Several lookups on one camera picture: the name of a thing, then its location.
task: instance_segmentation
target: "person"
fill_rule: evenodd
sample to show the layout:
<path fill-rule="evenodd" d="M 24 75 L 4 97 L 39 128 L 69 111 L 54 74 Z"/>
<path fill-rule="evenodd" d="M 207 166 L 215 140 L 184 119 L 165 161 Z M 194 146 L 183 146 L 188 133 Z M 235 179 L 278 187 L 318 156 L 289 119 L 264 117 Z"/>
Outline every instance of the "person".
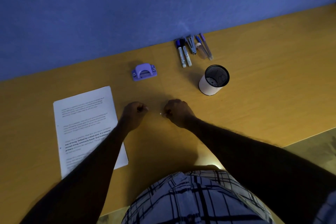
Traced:
<path fill-rule="evenodd" d="M 128 104 L 106 139 L 21 223 L 96 223 L 122 142 L 147 111 L 143 103 Z M 226 170 L 161 179 L 137 197 L 122 223 L 272 223 L 262 202 L 287 224 L 336 223 L 333 174 L 282 148 L 208 124 L 179 99 L 166 104 L 164 115 L 194 133 Z"/>

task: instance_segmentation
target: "person's left hand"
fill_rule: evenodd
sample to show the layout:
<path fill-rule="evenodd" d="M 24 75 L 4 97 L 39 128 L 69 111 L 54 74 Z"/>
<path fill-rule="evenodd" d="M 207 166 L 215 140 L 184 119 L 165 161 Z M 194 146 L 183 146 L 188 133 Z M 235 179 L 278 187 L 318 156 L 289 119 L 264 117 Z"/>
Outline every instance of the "person's left hand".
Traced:
<path fill-rule="evenodd" d="M 148 107 L 145 104 L 140 102 L 129 103 L 124 107 L 118 124 L 126 126 L 129 131 L 134 130 L 141 124 L 147 112 Z"/>

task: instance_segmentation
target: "floor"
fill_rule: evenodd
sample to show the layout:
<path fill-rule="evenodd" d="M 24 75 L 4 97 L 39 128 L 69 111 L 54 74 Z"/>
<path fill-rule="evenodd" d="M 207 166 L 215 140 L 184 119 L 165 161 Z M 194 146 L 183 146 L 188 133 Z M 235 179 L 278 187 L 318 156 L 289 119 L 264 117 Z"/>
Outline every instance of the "floor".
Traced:
<path fill-rule="evenodd" d="M 336 128 L 309 137 L 285 147 L 336 175 Z M 99 218 L 97 224 L 120 224 L 128 207 L 121 208 Z M 273 214 L 277 224 L 283 222 Z"/>

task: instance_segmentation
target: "person's left arm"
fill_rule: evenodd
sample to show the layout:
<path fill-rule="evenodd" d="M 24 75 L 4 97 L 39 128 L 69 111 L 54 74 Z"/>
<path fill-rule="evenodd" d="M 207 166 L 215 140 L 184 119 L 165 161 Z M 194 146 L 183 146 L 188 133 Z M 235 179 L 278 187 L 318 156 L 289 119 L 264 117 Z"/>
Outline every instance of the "person's left arm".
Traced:
<path fill-rule="evenodd" d="M 95 224 L 104 206 L 122 142 L 131 130 L 140 125 L 147 111 L 142 103 L 128 104 L 117 126 L 105 140 L 38 201 L 21 224 Z"/>

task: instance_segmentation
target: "sheet of paper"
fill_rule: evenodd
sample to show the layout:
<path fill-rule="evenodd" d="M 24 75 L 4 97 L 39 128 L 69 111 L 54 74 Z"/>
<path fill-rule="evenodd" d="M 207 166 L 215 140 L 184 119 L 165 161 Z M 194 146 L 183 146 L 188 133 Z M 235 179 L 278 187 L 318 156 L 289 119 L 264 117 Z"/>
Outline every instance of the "sheet of paper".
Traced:
<path fill-rule="evenodd" d="M 89 155 L 118 123 L 110 86 L 54 102 L 62 179 Z M 128 164 L 124 143 L 114 169 Z"/>

